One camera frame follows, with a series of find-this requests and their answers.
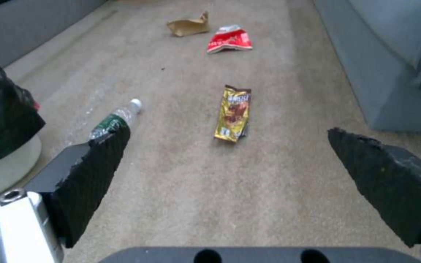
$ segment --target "couch cushion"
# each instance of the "couch cushion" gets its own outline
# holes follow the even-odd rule
[[[421,0],[349,0],[375,34],[421,70]]]

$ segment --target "white bottle cap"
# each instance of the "white bottle cap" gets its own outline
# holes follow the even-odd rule
[[[131,100],[131,103],[134,103],[137,106],[137,108],[139,109],[139,112],[141,111],[141,109],[142,109],[142,102],[140,100],[138,100],[138,99],[132,99]]]

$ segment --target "snack wrapper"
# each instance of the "snack wrapper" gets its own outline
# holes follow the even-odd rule
[[[237,142],[240,137],[245,136],[250,102],[250,89],[237,89],[230,85],[225,85],[219,112],[219,122],[217,123],[214,137]]]
[[[253,49],[253,44],[248,33],[239,25],[224,26],[210,40],[207,53],[212,54],[223,49],[250,50]]]

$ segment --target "red chip bag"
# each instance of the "red chip bag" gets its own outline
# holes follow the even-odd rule
[[[223,49],[250,50],[253,44],[248,33],[239,25],[224,26],[219,28],[207,45],[207,53],[212,54]]]

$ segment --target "beige carpet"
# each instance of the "beige carpet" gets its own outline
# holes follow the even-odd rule
[[[177,38],[165,26],[203,10],[212,31],[241,25],[254,50],[207,55],[212,32]],[[357,192],[326,130],[340,126],[420,157],[421,135],[366,126],[309,0],[109,2],[7,70],[47,121],[35,171],[85,140],[116,106],[132,97],[144,104],[67,263],[132,246],[376,246],[414,254]],[[212,138],[225,84],[253,90],[249,136],[236,145]]]

